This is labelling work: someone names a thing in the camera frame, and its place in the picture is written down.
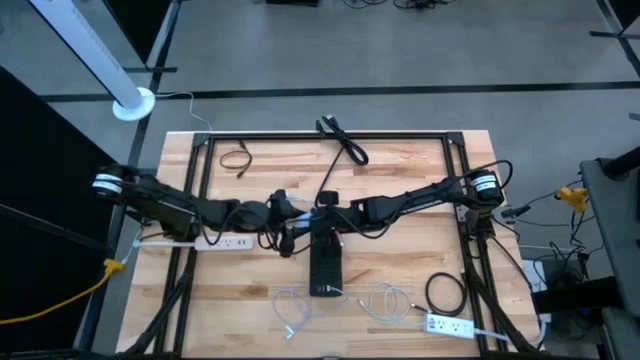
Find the power strip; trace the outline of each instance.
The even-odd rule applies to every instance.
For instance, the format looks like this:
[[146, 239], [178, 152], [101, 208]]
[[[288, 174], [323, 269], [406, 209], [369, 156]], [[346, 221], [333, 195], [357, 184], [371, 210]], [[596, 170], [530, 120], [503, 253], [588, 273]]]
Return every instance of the power strip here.
[[[213, 241], [214, 236], [209, 235], [209, 240]], [[197, 251], [238, 251], [253, 249], [253, 238], [247, 235], [223, 236], [214, 246], [209, 245], [204, 236], [196, 238], [195, 248]]]
[[475, 338], [473, 321], [425, 313], [424, 332], [455, 336], [463, 339]]

